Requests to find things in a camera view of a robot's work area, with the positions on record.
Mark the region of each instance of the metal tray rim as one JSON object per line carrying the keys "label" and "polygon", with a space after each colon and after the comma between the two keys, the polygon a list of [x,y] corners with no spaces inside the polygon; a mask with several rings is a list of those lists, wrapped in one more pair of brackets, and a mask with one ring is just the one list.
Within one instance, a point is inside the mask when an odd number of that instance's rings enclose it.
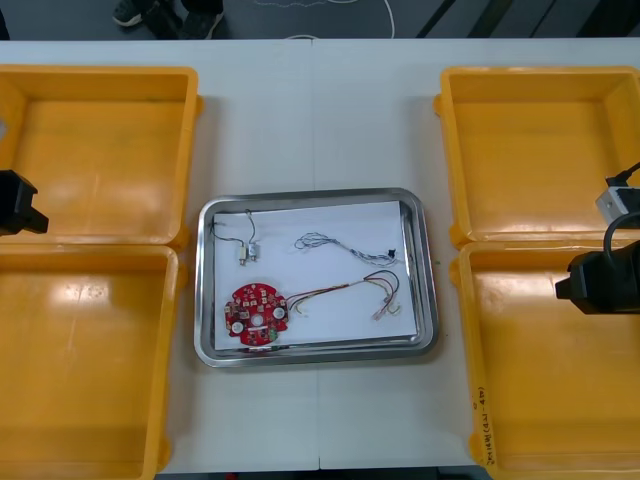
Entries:
{"label": "metal tray rim", "polygon": [[[333,199],[333,198],[357,198],[367,196],[388,196],[389,200],[400,200],[407,204],[413,215],[417,217],[417,235],[420,240],[423,264],[417,266],[418,274],[422,273],[426,284],[419,293],[426,295],[422,299],[427,303],[426,310],[430,314],[432,335],[425,343],[417,345],[375,345],[367,344],[362,347],[350,348],[348,350],[337,348],[327,351],[301,352],[299,349],[283,349],[281,351],[271,351],[268,355],[259,353],[253,354],[253,358],[219,358],[210,356],[202,347],[203,341],[203,298],[201,295],[204,282],[204,254],[205,254],[205,232],[206,216],[209,210],[215,205],[227,202],[246,201],[296,201],[313,199]],[[439,320],[437,313],[435,287],[433,282],[433,271],[430,259],[430,249],[426,232],[426,221],[422,202],[412,192],[403,188],[371,188],[371,189],[349,189],[349,190],[318,190],[318,191],[297,191],[283,193],[251,194],[251,195],[225,195],[217,197],[207,202],[201,209],[198,217],[197,253],[196,253],[196,279],[195,279],[195,328],[194,347],[200,360],[211,367],[241,367],[250,365],[279,365],[292,363],[329,362],[346,360],[372,360],[388,359],[399,357],[410,357],[423,355],[431,350],[439,338]]]}

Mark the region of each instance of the red circuit board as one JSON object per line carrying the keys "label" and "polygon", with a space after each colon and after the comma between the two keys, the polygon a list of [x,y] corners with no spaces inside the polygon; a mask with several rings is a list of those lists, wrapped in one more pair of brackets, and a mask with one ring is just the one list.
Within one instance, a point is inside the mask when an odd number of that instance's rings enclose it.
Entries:
{"label": "red circuit board", "polygon": [[224,307],[229,335],[251,347],[268,345],[287,329],[287,301],[275,288],[264,283],[240,287]]}

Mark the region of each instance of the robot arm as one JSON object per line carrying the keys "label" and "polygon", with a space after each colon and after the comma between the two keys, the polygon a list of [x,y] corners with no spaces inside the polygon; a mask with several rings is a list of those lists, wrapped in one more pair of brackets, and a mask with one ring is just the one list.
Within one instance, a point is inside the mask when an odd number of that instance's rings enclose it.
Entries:
{"label": "robot arm", "polygon": [[556,297],[571,300],[586,314],[640,313],[640,241],[612,250],[618,228],[640,228],[640,188],[627,180],[640,163],[607,178],[609,188],[596,205],[609,227],[602,252],[578,255],[569,264],[569,278],[556,283]]}
{"label": "robot arm", "polygon": [[38,190],[12,170],[0,170],[0,236],[46,233],[49,219],[31,206]]}

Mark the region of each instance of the white table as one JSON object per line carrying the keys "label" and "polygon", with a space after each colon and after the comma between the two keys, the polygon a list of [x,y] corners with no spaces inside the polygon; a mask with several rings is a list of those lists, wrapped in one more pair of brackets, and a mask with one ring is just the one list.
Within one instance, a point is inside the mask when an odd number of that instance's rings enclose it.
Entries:
{"label": "white table", "polygon": [[[425,204],[441,323],[426,357],[214,370],[193,350],[192,290],[185,293],[165,472],[442,466],[472,460],[464,346],[447,275],[456,254],[447,167],[431,109],[440,72],[640,67],[640,39],[10,42],[0,62],[195,68],[207,103],[193,160],[192,227],[202,205],[223,194],[399,186]],[[188,258],[193,263],[193,252]]]}

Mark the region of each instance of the yellow plastic bin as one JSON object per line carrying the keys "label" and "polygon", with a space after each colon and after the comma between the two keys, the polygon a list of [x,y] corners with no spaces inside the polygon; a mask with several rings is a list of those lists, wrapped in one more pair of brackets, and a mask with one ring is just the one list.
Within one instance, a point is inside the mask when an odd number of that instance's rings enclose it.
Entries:
{"label": "yellow plastic bin", "polygon": [[602,239],[595,200],[604,179],[640,160],[637,73],[445,70],[434,107],[449,164],[453,243]]}
{"label": "yellow plastic bin", "polygon": [[471,452],[493,478],[640,478],[640,321],[584,315],[554,283],[599,242],[476,242],[452,265]]}
{"label": "yellow plastic bin", "polygon": [[0,66],[0,169],[50,219],[0,242],[184,247],[197,83],[190,68]]}
{"label": "yellow plastic bin", "polygon": [[161,246],[0,246],[0,478],[153,478],[178,272]]}

